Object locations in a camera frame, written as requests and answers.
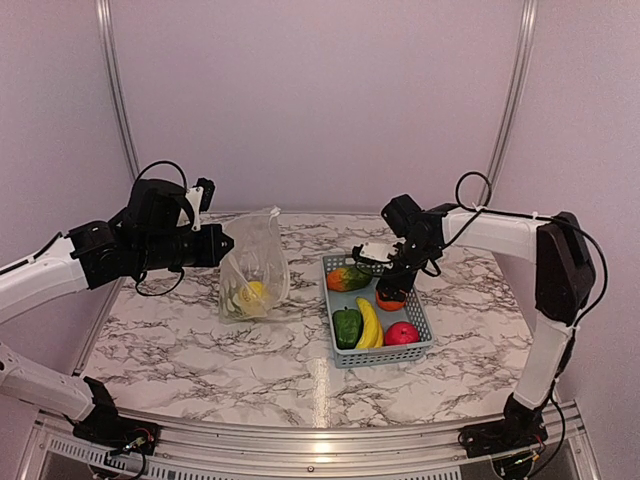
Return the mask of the clear zip top bag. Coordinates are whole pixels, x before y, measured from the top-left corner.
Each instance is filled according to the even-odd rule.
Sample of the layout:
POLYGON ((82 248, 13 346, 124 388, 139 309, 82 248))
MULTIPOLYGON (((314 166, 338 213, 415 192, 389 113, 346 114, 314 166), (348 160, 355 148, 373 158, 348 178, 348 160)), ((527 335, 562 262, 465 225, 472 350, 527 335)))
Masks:
POLYGON ((266 288, 263 316, 231 320, 267 318, 289 294, 290 272, 281 239, 280 214, 281 209, 273 206, 241 215, 224 225, 235 245, 220 265, 219 299, 222 290, 240 291, 251 281, 262 282, 266 288))

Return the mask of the orange toy orange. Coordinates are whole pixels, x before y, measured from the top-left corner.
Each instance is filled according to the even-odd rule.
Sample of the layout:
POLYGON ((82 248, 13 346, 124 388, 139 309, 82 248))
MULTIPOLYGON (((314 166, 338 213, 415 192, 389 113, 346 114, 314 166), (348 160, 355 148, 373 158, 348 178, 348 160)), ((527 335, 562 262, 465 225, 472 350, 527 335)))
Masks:
POLYGON ((386 297, 380 297, 379 295, 377 295, 376 304, 380 309, 384 311, 395 312, 403 309, 406 305, 406 301, 394 300, 386 297))

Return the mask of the green orange toy mango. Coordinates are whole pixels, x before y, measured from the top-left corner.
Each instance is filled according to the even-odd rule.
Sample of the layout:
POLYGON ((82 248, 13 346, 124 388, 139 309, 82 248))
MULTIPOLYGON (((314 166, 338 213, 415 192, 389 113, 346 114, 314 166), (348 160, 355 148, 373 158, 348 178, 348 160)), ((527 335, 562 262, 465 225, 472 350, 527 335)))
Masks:
POLYGON ((339 267, 326 276, 326 285, 330 291, 346 293, 367 287, 373 279, 372 271, 356 266, 339 267))

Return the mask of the red toy apple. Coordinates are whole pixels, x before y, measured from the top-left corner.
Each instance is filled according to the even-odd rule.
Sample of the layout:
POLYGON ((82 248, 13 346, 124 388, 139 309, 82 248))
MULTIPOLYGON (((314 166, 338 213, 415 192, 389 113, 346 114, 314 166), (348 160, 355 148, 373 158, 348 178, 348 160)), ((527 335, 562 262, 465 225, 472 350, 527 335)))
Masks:
POLYGON ((420 341, 418 329, 409 322, 396 322, 385 333, 384 345, 396 346, 417 343, 420 341))

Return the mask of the yellow toy banana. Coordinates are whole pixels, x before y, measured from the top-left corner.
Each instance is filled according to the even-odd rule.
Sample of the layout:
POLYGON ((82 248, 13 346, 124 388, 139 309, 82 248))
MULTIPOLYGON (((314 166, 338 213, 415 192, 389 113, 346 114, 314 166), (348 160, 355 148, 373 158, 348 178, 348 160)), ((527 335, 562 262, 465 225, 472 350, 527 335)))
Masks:
POLYGON ((356 304, 363 319, 363 331, 355 348, 382 347, 384 345, 384 330, 373 305, 364 297, 357 297, 356 304))

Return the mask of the green toy watermelon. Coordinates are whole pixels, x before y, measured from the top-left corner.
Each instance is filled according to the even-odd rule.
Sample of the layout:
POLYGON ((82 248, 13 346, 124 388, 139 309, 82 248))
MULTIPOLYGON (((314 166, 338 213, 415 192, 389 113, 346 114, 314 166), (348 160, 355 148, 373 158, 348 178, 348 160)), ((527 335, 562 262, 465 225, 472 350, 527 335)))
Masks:
POLYGON ((220 292, 220 313, 229 319, 247 319, 249 314, 244 308, 239 290, 222 290, 220 292))

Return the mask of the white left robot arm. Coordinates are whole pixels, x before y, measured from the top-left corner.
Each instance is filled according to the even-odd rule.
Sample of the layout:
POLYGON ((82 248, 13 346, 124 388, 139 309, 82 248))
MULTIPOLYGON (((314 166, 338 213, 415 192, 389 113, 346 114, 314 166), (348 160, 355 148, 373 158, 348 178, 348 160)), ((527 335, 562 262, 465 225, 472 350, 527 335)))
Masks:
MULTIPOLYGON (((151 271, 182 275, 191 267, 217 267, 234 241, 221 225, 200 219, 214 191, 206 178, 191 188, 136 180, 128 204, 112 219, 57 234, 41 250, 2 268, 1 320, 126 277, 141 284, 151 271)), ((126 436, 126 423, 101 382, 58 373, 7 346, 1 348, 1 392, 72 422, 87 419, 89 431, 106 445, 126 436)))

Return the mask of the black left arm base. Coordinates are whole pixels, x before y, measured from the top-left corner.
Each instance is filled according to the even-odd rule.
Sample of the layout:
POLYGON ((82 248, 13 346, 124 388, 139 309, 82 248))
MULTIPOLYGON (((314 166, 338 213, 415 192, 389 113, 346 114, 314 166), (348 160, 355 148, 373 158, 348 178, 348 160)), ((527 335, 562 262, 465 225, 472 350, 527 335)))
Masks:
POLYGON ((160 433, 159 425, 122 416, 102 382, 90 377, 83 381, 90 389, 92 408, 83 420, 71 420, 73 434, 110 447, 115 455, 133 450, 152 455, 160 433))

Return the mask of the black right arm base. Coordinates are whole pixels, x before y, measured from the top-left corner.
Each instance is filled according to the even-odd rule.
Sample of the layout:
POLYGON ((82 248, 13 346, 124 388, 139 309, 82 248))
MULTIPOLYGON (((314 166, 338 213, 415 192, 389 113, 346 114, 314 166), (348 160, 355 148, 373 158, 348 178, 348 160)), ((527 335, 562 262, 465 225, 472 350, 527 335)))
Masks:
POLYGON ((468 458, 542 444, 548 439, 542 417, 548 402, 549 398, 546 398, 541 405, 531 409, 511 394, 504 406, 502 419, 462 427, 458 443, 465 449, 468 458))

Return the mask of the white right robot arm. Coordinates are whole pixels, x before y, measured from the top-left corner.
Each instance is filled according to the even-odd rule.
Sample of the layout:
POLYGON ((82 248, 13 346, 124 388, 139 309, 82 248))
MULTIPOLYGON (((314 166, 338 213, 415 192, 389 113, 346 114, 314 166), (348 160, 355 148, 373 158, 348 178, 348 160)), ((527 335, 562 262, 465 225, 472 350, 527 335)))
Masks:
POLYGON ((569 356, 578 318, 595 284, 596 271, 576 217, 569 212, 547 219, 469 212, 450 203, 424 210, 407 194, 393 198, 382 217, 400 240, 376 285, 383 306, 404 301, 418 272, 435 264, 450 246, 520 258, 535 266, 533 344, 513 400, 531 411, 542 407, 569 356))

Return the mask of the grey plastic basket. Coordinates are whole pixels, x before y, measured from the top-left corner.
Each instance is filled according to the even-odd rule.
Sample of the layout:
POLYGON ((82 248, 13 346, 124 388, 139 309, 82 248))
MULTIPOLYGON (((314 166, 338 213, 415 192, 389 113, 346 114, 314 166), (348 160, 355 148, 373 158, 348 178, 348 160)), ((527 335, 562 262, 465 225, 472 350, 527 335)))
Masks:
POLYGON ((331 346, 336 367, 349 369, 420 359, 425 352, 433 346, 435 339, 418 291, 415 288, 410 291, 407 297, 407 303, 401 310, 388 312, 380 309, 376 304, 376 279, 365 288, 352 292, 341 293, 329 290, 327 287, 328 275, 339 267, 353 265, 354 260, 344 253, 324 255, 321 257, 324 298, 329 316, 331 346), (411 323, 417 329, 419 332, 419 341, 406 345, 391 345, 374 349, 340 349, 337 345, 336 330, 332 315, 338 310, 357 310, 357 297, 363 297, 372 304, 384 331, 387 331, 397 322, 405 321, 411 323))

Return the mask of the green toy bell pepper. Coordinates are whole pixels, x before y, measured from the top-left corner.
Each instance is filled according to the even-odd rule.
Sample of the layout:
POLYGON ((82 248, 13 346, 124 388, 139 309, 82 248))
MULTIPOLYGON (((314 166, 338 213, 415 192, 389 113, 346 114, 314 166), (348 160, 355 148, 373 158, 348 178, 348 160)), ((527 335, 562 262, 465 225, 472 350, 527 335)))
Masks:
POLYGON ((358 344, 364 321, 359 310, 343 308, 332 314, 336 345, 340 350, 354 349, 358 344))

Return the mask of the aluminium front rail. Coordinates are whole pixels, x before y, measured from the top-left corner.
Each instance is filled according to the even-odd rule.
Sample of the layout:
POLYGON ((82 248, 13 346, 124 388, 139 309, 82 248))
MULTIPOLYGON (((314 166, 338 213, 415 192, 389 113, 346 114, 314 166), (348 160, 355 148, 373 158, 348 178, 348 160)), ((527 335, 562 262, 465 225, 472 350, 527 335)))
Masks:
POLYGON ((458 439, 470 420, 392 427, 297 428, 178 419, 132 410, 158 425, 153 454, 107 459, 106 448, 73 437, 70 425, 41 412, 16 479, 502 479, 536 446, 470 458, 458 439))

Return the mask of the right aluminium frame post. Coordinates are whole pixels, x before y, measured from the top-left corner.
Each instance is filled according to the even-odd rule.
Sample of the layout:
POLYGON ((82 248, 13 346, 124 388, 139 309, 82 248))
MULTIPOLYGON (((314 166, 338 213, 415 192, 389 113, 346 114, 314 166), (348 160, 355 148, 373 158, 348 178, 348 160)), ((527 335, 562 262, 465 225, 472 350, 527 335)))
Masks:
MULTIPOLYGON (((496 190, 499 176, 505 165, 505 158, 511 134, 522 100, 534 46, 538 6, 539 2, 536 0, 526 0, 522 3, 520 27, 516 42, 512 73, 507 88, 506 101, 501 121, 486 172, 486 176, 491 184, 491 192, 496 190)), ((487 186, 482 188, 479 196, 479 201, 482 204, 490 202, 490 188, 487 186)))

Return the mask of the aluminium frame post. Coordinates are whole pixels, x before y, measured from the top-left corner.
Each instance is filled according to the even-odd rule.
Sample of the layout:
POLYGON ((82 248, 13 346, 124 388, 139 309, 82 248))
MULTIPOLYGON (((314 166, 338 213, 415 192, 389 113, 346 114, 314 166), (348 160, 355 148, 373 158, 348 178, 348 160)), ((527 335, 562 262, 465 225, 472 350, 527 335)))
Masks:
MULTIPOLYGON (((507 88, 506 101, 501 121, 486 172, 486 176, 491 184, 491 192, 496 190, 499 176, 505 165, 505 158, 511 134, 522 100, 534 46, 538 6, 539 2, 536 0, 526 0, 522 3, 520 27, 516 42, 512 73, 507 88)), ((479 196, 479 201, 482 204, 490 202, 490 188, 487 186, 482 188, 479 196)))
POLYGON ((101 50, 116 128, 124 154, 124 163, 131 180, 131 185, 134 185, 141 172, 141 168, 119 67, 112 2, 108 0, 97 0, 95 7, 101 50))

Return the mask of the left aluminium frame post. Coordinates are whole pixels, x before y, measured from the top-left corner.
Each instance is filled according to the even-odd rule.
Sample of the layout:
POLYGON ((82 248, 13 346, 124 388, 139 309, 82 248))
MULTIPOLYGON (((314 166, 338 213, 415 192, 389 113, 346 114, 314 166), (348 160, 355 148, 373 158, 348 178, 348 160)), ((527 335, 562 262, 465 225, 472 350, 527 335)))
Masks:
POLYGON ((97 0, 95 7, 101 50, 116 128, 124 154, 124 163, 131 180, 131 185, 134 185, 141 172, 141 168, 119 67, 112 2, 108 0, 97 0))

